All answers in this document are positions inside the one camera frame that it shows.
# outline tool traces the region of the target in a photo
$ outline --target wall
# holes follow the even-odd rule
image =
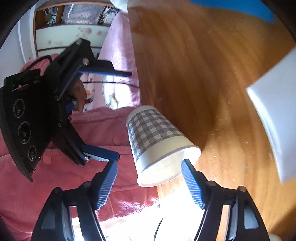
[[[15,25],[0,49],[0,86],[3,86],[4,79],[7,76],[18,73],[24,64],[18,28]]]
[[[26,12],[17,23],[20,48],[25,62],[36,58],[33,31],[34,12],[35,6]]]

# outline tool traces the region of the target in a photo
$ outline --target wooden table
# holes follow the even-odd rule
[[[181,0],[130,0],[143,104],[157,107],[202,155],[195,168],[228,188],[247,187],[269,232],[296,230],[296,181],[282,185],[245,89],[295,45],[284,25]],[[158,187],[166,240],[192,240],[202,212],[182,177]],[[217,240],[225,229],[224,213]]]

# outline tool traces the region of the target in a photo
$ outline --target pink blanket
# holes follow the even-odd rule
[[[99,59],[109,60],[116,70],[130,71],[132,76],[114,77],[111,81],[122,82],[139,86],[133,43],[131,40],[131,29],[128,14],[119,12],[113,19],[108,34],[102,46]],[[96,75],[96,81],[102,81],[103,75]],[[104,84],[104,88],[112,88],[119,107],[141,105],[140,89],[122,84]],[[95,91],[94,108],[99,107],[101,91]]]
[[[44,60],[35,68],[41,68],[44,73],[48,63]],[[133,109],[101,107],[84,113],[75,112],[71,116],[73,126],[85,143],[120,154],[114,186],[106,205],[97,213],[100,221],[138,213],[158,200],[156,187],[142,188],[137,184],[126,130],[126,119]],[[36,166],[31,183],[16,168],[0,134],[0,216],[16,240],[30,240],[39,213],[53,188],[76,188],[90,181],[105,165],[105,162],[91,159],[81,168],[51,143]]]

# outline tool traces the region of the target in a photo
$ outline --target camera lens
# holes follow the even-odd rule
[[[29,142],[31,138],[31,129],[28,122],[21,123],[18,129],[18,136],[20,137],[20,142],[22,144],[27,144]]]
[[[13,114],[15,117],[20,118],[25,112],[25,103],[22,99],[18,99],[13,104]]]
[[[31,161],[35,160],[37,156],[37,150],[34,146],[31,146],[28,150],[28,157]]]

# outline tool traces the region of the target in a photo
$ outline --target plaid paper cup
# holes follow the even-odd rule
[[[181,162],[196,163],[201,151],[153,106],[141,106],[127,118],[126,127],[138,173],[138,184],[152,187],[181,173]]]

